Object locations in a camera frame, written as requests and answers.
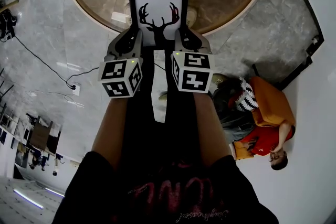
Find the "red object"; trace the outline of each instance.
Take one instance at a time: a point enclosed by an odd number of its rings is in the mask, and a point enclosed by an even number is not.
[[[286,141],[292,138],[291,129],[286,137]],[[250,134],[245,136],[240,142],[248,143],[251,139],[258,138],[258,141],[251,152],[265,156],[270,153],[279,143],[279,128],[257,126]]]

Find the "white shoe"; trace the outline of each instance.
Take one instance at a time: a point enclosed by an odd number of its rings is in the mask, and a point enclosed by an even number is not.
[[[187,27],[192,28],[197,19],[197,10],[193,7],[188,6],[187,10]]]
[[[127,5],[125,6],[124,14],[127,15],[127,17],[126,17],[126,23],[128,24],[128,26],[131,26],[132,25],[132,17],[131,17],[131,6],[130,6],[130,3],[127,3]]]

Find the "man sitting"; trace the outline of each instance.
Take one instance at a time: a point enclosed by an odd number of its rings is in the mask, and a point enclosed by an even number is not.
[[[270,153],[269,161],[274,170],[281,170],[287,166],[287,153],[283,144],[294,135],[295,128],[284,121],[279,128],[256,127],[240,142],[254,154],[265,156]]]

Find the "dark hair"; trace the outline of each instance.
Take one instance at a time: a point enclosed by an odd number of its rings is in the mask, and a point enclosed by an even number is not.
[[[281,163],[277,163],[275,165],[271,165],[273,170],[281,170],[284,169],[288,164],[288,158],[287,155],[283,157],[282,162]]]

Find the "power outlet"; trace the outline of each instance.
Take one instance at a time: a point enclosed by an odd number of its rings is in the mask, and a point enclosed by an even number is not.
[[[75,88],[74,90],[72,90],[72,93],[73,93],[74,95],[79,96],[79,92],[80,92],[80,84],[78,84],[78,83],[74,83],[74,85],[76,86],[76,88]]]

